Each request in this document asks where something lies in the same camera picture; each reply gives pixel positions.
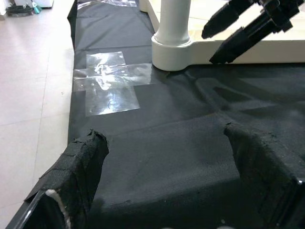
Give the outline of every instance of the white metal stand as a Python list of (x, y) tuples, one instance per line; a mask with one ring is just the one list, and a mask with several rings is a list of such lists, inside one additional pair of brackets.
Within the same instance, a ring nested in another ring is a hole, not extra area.
[[(210, 64), (220, 44), (241, 26), (256, 18), (261, 8), (254, 6), (226, 31), (212, 39), (201, 38), (209, 18), (223, 0), (140, 0), (156, 34), (152, 37), (152, 62), (162, 70), (178, 71), (191, 64)], [(292, 19), (294, 27), (286, 33), (271, 34), (233, 63), (305, 62), (305, 13)]]

